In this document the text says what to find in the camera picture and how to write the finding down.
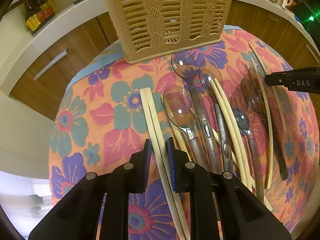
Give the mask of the clear spoon small right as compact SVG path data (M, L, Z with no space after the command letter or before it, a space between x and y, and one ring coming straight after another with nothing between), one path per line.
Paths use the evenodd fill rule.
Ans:
M249 108L240 90L233 92L231 96L231 108L238 127L247 136L249 150L253 162L257 198L264 203L263 171L261 167L257 141L253 133L255 112Z

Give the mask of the beige plastic utensil basket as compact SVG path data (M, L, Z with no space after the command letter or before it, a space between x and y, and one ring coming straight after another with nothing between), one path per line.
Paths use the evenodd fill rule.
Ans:
M130 64L221 39L232 0L105 0Z

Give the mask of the dark sauce bottle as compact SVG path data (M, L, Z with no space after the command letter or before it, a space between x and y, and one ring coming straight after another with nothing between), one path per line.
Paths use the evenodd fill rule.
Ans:
M55 11L49 0L31 0L36 9L41 9L46 21L55 16Z

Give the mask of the joined wooden chopstick pair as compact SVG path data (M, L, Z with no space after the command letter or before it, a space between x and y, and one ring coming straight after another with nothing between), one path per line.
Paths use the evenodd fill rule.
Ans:
M179 239L190 239L187 219L180 196L172 190L167 148L159 124L151 89L149 87L142 88L139 92L157 168L178 237Z

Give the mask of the dark tinted spoon right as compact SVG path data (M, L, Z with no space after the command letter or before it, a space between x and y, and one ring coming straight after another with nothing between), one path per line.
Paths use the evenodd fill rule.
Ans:
M272 113L270 113L271 124L269 125L267 122L266 103L264 102L263 90L259 83L261 77L259 76L259 74L257 74L253 67L249 68L248 74L249 79L242 79L242 81L240 82L241 92L249 108L260 116L265 129L268 130L269 128L272 128L273 149L279 164L280 177L282 180L287 180L287 178L289 177L289 173L287 171L282 146L280 143L279 132L276 129L276 124Z

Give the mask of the clear spoon large upper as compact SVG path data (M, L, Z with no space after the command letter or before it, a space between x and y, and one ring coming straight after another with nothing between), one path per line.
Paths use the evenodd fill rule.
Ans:
M185 50L177 50L171 56L171 64L175 73L186 81L188 90L195 106L197 119L199 121L202 136L208 153L210 167L213 173L221 174L222 165L217 150L217 144L213 136L212 127L209 122L209 117L204 106L199 88L196 85L195 79L199 69L194 58Z

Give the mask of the thin wooden chopstick right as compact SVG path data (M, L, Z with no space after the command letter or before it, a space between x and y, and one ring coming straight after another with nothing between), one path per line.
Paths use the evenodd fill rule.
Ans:
M249 44L251 50L253 51L253 53L255 54L256 58L258 59L261 67L263 68L263 71L264 71L265 75L267 75L267 74L268 74L268 71L267 71L267 69L266 69L266 67L265 67L262 59L261 59L260 56L258 55L256 49L253 47L253 45L251 44L251 42L248 42L248 44ZM272 89L272 92L273 92L273 94L274 94L274 98L275 98L275 100L276 100L277 106L278 106L278 111L279 111L279 115L280 115L280 119L281 119L281 124L282 124L283 131L286 132L286 131L287 131L287 129L286 129L286 122L285 122L283 110L282 110L282 108L281 108L281 106L280 106L280 101L279 101L279 98L278 98L278 93L277 93L277 91L276 91L275 88L271 87L271 89Z

